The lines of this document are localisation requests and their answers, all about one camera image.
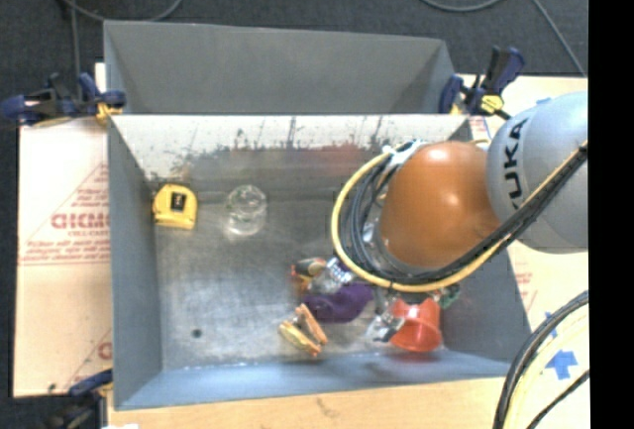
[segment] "yellow cable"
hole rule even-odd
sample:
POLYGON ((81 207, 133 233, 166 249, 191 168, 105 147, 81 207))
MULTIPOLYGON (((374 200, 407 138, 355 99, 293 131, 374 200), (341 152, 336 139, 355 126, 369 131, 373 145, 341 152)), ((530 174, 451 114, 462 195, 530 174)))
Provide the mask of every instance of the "yellow cable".
POLYGON ((516 426, 516 419, 526 400, 526 396, 548 362, 550 362, 568 342, 576 338, 581 332, 584 332, 587 327, 587 315, 584 315, 571 323, 567 329, 560 329, 557 337, 542 347, 514 388, 508 403, 508 410, 504 418, 502 429, 510 429, 516 426))
MULTIPOLYGON (((587 141, 581 144, 581 148, 587 148, 587 141)), ((548 182, 552 180, 552 178, 559 173, 562 167, 571 160, 577 152, 572 153, 560 166, 558 166, 555 170, 551 172, 551 174, 529 195, 529 197, 524 201, 522 207, 527 205, 529 202, 533 200, 535 195, 544 187, 548 182)), ((386 160, 388 157, 392 156, 392 153, 385 152, 377 157, 371 159, 366 162, 359 170, 357 170, 353 176, 348 179, 344 187, 342 188, 339 196, 335 201, 335 205, 333 207, 332 217, 330 221, 330 233, 333 241, 333 245, 335 247, 335 251, 337 252, 337 256, 339 259, 358 277, 364 279, 376 286, 380 286, 382 288, 393 288, 397 291, 402 291, 406 293, 419 293, 424 291, 433 291, 440 288, 444 288, 451 284, 455 284, 459 281, 462 281, 468 275, 471 275, 477 268, 479 268, 482 264, 484 264, 493 254, 497 251, 497 248, 506 241, 510 234, 506 234, 502 239, 497 241, 492 247, 490 247, 487 251, 482 253, 480 256, 476 257, 471 263, 464 266, 457 272, 454 272, 451 275, 443 277, 442 279, 436 281, 430 281, 421 284, 403 284, 399 282, 390 281, 389 279, 385 279, 378 275, 372 274, 365 269, 359 267, 344 251, 344 247, 341 242, 341 237, 339 235, 339 218, 341 215, 341 210, 344 205, 348 194, 352 190, 352 188, 361 180, 363 176, 366 175, 372 168, 377 166, 382 161, 386 160)))

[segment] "blue clamp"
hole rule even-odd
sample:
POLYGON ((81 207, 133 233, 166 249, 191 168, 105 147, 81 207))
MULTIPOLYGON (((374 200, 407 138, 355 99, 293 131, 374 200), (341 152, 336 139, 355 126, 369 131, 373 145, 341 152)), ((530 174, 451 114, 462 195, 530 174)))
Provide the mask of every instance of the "blue clamp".
POLYGON ((0 103, 2 115, 18 126, 34 126, 76 117, 99 118, 108 113, 120 113, 126 105, 126 94, 123 91, 101 92, 88 73, 81 73, 77 83, 79 97, 70 93, 58 73, 53 73, 43 89, 3 100, 0 103))
POLYGON ((493 47, 488 70, 481 82, 480 75, 471 87, 465 86, 463 79, 455 74, 449 78, 441 92, 439 112, 498 115, 508 119, 508 114, 502 110, 502 91, 517 78, 524 65, 524 57, 518 49, 509 47, 501 51, 493 47))

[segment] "bin floor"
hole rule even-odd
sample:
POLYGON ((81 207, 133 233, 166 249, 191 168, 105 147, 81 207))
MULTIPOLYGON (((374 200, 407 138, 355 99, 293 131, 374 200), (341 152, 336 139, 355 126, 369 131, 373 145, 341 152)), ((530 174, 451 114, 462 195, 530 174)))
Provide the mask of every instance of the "bin floor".
MULTIPOLYGON (((194 230, 157 227, 158 276, 166 369, 306 360, 278 333, 300 302, 293 262, 328 257, 332 198, 270 197, 264 227, 228 235, 222 203, 202 203, 194 230)), ((364 336, 373 302, 353 322, 325 324, 322 356, 399 349, 364 336)))

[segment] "gray bin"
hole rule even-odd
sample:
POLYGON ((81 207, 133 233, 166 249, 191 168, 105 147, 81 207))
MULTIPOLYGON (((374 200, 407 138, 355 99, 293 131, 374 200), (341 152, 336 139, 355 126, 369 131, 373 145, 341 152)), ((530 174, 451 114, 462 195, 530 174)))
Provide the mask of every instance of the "gray bin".
POLYGON ((108 130, 115 408, 505 375, 530 332, 506 254, 463 283, 432 353, 366 341, 372 302, 325 326, 317 359, 277 333, 297 304, 290 264, 332 254, 330 213, 351 174, 385 145, 471 137, 465 117, 433 113, 431 83, 451 74, 442 42, 119 22, 105 32, 108 86, 130 99, 108 130), (153 222, 168 181, 198 195, 191 231, 153 222), (241 183, 266 194, 268 214, 235 240, 223 202, 241 183))

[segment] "purple toy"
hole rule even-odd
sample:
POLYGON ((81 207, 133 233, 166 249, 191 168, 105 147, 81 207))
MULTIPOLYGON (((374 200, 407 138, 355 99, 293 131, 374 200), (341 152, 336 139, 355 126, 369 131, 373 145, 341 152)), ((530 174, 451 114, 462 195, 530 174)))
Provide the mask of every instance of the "purple toy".
POLYGON ((361 314, 371 299, 371 287, 357 282, 343 286, 333 294, 304 295, 302 301, 317 321, 348 323, 361 314))

